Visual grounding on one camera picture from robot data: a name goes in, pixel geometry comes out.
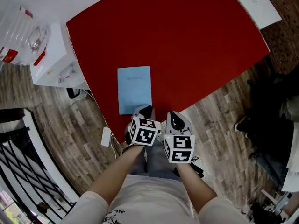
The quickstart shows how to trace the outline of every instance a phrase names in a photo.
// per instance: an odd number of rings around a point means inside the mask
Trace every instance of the sneaker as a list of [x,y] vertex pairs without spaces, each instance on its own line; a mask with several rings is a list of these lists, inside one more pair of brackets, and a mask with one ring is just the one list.
[[239,120],[237,123],[234,124],[234,130],[236,131],[245,131],[246,130],[246,124],[250,121],[249,116],[244,116],[241,120]]

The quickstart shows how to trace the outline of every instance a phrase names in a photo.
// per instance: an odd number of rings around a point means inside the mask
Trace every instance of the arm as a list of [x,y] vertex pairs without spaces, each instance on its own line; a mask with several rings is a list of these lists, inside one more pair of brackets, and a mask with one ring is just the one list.
[[91,185],[88,191],[99,194],[110,205],[143,146],[132,146],[109,166]]
[[203,208],[217,194],[204,182],[188,163],[177,163],[179,175],[196,212]]

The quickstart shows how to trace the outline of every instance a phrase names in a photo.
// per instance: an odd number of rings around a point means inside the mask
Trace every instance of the light blue notebook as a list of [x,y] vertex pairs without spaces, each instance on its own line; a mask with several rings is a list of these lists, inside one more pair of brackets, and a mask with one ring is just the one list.
[[120,114],[133,114],[142,105],[151,105],[150,67],[117,70],[118,107]]

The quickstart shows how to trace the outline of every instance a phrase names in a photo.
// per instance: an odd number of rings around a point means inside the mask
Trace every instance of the printed graphic on shirt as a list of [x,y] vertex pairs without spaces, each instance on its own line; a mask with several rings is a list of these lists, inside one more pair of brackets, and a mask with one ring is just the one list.
[[145,127],[150,127],[150,128],[156,128],[154,121],[152,120],[147,120],[147,119],[139,119],[140,125],[145,126]]
[[191,151],[173,151],[172,161],[186,162],[189,160]]
[[137,128],[137,126],[136,126],[135,120],[133,120],[132,125],[131,125],[131,136],[132,137],[134,137],[136,128]]
[[103,221],[103,224],[122,224],[121,222],[119,222],[117,219],[116,219],[116,215],[117,214],[122,214],[122,213],[124,213],[125,211],[124,210],[113,210],[113,211],[111,211],[111,212],[109,212],[107,215],[106,215],[106,217],[105,217],[105,219],[104,219],[104,221]]
[[169,148],[168,143],[167,143],[166,140],[165,140],[165,143],[164,143],[164,150],[165,150],[165,152],[166,152],[167,158],[169,159],[170,148]]
[[186,136],[174,136],[173,137],[174,148],[191,148],[191,139]]
[[155,131],[139,128],[136,141],[144,144],[151,144],[154,136]]

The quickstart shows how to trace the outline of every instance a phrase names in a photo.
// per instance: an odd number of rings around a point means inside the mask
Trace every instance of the red rug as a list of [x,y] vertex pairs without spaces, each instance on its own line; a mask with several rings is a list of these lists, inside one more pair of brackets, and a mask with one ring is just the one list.
[[159,121],[212,93],[269,53],[237,0],[102,0],[69,22],[81,69],[119,142],[117,68],[150,66]]

